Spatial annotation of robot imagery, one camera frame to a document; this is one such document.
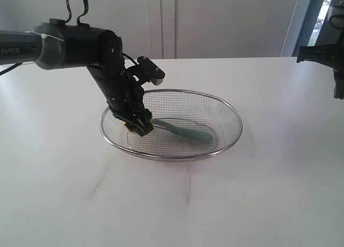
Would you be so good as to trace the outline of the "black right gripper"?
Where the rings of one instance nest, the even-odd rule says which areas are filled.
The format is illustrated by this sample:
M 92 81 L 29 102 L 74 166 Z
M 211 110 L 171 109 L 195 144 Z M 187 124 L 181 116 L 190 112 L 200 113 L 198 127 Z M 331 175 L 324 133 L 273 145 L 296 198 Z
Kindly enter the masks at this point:
M 297 63 L 302 61 L 316 62 L 327 67 L 333 67 L 333 55 L 336 53 L 337 68 L 334 68 L 334 98 L 343 100 L 343 25 L 335 44 L 321 46 L 302 46 L 297 55 Z

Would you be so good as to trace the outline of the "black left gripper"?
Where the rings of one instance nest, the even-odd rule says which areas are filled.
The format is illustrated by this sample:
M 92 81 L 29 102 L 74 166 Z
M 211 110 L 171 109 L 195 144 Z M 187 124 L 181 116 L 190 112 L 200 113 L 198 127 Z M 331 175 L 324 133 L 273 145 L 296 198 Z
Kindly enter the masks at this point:
M 144 90 L 129 74 L 109 78 L 106 99 L 112 113 L 121 121 L 132 123 L 137 134 L 145 136 L 153 130 L 152 113 L 143 104 Z

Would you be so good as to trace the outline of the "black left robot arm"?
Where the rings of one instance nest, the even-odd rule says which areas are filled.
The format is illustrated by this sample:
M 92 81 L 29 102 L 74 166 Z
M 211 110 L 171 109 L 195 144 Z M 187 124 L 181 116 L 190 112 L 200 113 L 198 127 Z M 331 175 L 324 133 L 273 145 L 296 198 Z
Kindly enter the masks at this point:
M 34 62 L 45 70 L 86 67 L 106 98 L 115 118 L 131 132 L 145 136 L 153 130 L 152 113 L 143 104 L 142 84 L 150 81 L 147 63 L 139 58 L 126 68 L 121 37 L 89 25 L 40 23 L 33 31 L 1 31 L 1 64 L 12 70 Z

